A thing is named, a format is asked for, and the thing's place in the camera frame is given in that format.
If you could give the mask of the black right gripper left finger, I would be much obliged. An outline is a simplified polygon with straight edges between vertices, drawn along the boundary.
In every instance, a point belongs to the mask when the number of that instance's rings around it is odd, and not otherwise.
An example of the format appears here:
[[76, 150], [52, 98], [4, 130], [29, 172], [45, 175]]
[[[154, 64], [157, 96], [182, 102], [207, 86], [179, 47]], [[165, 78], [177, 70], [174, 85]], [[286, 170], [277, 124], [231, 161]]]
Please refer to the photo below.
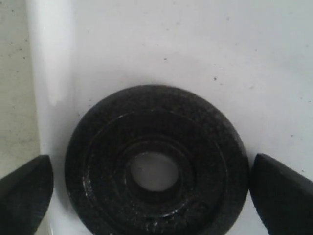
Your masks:
[[0, 233], [33, 235], [54, 188], [50, 157], [39, 155], [0, 180]]

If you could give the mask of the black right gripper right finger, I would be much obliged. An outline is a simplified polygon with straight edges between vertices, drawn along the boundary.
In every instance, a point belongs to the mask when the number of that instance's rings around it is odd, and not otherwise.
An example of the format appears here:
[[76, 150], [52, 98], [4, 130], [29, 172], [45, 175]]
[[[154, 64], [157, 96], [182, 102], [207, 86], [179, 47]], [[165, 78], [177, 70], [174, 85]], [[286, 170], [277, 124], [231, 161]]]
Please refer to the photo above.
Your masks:
[[313, 183], [266, 154], [257, 154], [250, 195], [270, 235], [313, 233]]

